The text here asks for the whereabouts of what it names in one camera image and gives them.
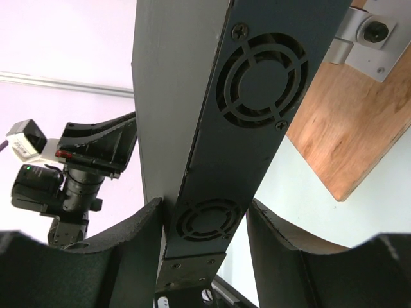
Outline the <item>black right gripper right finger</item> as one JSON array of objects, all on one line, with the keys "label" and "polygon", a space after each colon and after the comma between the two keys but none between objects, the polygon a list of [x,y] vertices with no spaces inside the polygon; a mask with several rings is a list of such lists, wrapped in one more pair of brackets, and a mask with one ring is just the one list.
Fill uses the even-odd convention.
[{"label": "black right gripper right finger", "polygon": [[260,307],[410,307],[410,234],[378,234],[347,248],[258,200],[247,231]]}]

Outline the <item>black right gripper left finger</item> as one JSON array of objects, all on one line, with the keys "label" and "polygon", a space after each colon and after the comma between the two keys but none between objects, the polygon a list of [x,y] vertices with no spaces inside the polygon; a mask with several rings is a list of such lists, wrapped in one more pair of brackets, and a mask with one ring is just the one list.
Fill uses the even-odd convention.
[{"label": "black right gripper left finger", "polygon": [[1,307],[152,307],[161,198],[65,250],[1,232]]}]

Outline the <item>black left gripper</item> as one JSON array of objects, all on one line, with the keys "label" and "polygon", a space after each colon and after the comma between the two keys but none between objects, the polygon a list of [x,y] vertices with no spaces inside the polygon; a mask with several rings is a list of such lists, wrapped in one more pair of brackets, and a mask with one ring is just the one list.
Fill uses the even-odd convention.
[{"label": "black left gripper", "polygon": [[93,124],[66,124],[55,157],[66,169],[118,179],[137,141],[136,113]]}]

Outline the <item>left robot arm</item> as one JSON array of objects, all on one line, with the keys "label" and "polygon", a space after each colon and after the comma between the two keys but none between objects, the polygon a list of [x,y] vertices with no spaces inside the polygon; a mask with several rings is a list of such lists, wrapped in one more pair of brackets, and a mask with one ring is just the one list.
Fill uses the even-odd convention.
[{"label": "left robot arm", "polygon": [[137,141],[136,115],[108,121],[67,123],[62,136],[48,139],[32,119],[15,123],[6,135],[22,162],[12,186],[12,205],[52,217],[48,244],[73,246],[87,235],[89,212],[98,212],[106,178],[119,178]]}]

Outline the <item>wooden base board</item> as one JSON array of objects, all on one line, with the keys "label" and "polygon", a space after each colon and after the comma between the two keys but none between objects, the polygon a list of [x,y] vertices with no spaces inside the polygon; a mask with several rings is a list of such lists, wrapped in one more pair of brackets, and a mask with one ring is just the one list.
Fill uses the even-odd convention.
[{"label": "wooden base board", "polygon": [[322,63],[287,132],[336,201],[345,201],[410,127],[410,49],[379,83]]}]

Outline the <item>aluminium wall profile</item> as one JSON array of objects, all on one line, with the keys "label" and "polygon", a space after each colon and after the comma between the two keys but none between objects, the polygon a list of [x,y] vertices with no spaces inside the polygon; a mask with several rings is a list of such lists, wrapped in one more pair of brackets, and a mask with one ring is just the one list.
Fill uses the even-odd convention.
[{"label": "aluminium wall profile", "polygon": [[19,85],[29,85],[34,87],[44,87],[50,89],[69,90],[75,92],[101,94],[106,96],[133,98],[132,89],[123,87],[112,87],[107,85],[96,85],[77,81],[67,81],[28,74],[19,74],[1,71],[1,82]]}]

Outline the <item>blue network switch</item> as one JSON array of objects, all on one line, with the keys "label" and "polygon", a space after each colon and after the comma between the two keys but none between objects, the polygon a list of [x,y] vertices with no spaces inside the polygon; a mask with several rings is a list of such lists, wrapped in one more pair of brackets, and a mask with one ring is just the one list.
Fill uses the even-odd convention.
[{"label": "blue network switch", "polygon": [[349,1],[138,1],[132,53],[145,200],[160,197],[156,299],[205,301]]}]

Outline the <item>metal stand bracket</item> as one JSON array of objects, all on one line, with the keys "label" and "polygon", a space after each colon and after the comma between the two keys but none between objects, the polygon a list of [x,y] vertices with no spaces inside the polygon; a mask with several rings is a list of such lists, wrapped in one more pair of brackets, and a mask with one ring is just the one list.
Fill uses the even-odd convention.
[{"label": "metal stand bracket", "polygon": [[367,1],[349,8],[324,61],[347,64],[382,83],[409,45],[410,1]]}]

